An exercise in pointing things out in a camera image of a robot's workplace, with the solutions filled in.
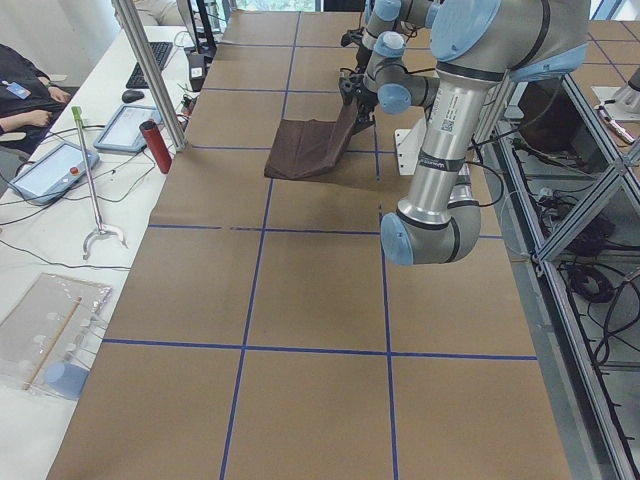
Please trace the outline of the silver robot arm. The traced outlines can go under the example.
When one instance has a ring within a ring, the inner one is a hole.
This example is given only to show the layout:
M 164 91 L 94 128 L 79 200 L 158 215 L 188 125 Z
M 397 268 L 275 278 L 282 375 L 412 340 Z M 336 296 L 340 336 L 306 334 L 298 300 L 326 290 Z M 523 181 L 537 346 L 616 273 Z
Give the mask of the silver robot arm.
M 381 221 L 397 265 L 455 262 L 479 237 L 479 203 L 465 167 L 491 88 L 558 78 L 585 60 L 587 1 L 376 1 L 363 31 L 363 85 L 388 114 L 425 110 L 426 130 L 409 193 Z M 408 73 L 401 23 L 430 29 L 434 78 Z
M 411 35 L 430 29 L 443 1 L 375 0 L 364 3 L 365 24 L 360 44 L 372 50 L 378 37 L 386 31 Z

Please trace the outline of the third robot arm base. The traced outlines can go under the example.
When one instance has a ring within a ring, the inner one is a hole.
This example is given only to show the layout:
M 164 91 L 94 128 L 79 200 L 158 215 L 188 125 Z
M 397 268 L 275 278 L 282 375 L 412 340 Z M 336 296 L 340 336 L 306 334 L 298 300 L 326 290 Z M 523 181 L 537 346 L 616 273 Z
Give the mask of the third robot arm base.
M 620 87 L 593 86 L 592 91 L 611 120 L 639 121 L 639 69 Z

